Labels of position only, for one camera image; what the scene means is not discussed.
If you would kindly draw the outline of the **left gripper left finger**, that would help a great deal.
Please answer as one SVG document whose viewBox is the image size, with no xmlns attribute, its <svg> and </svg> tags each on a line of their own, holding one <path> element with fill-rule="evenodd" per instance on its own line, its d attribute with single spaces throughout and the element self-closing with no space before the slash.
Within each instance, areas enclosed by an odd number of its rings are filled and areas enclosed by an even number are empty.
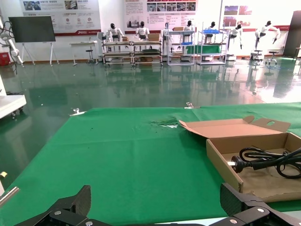
<svg viewBox="0 0 301 226">
<path fill-rule="evenodd" d="M 19 226 L 104 226 L 87 217 L 91 209 L 91 186 L 84 185 L 73 196 L 58 199 L 48 210 L 18 223 Z"/>
</svg>

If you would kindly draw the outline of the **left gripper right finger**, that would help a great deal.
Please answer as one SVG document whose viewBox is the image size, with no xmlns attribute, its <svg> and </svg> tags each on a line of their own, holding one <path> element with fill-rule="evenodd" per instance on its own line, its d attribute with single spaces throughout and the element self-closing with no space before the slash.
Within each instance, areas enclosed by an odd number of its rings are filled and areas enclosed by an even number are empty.
<svg viewBox="0 0 301 226">
<path fill-rule="evenodd" d="M 213 226 L 299 226 L 301 221 L 279 212 L 255 195 L 236 191 L 228 183 L 221 184 L 220 204 L 228 217 Z"/>
</svg>

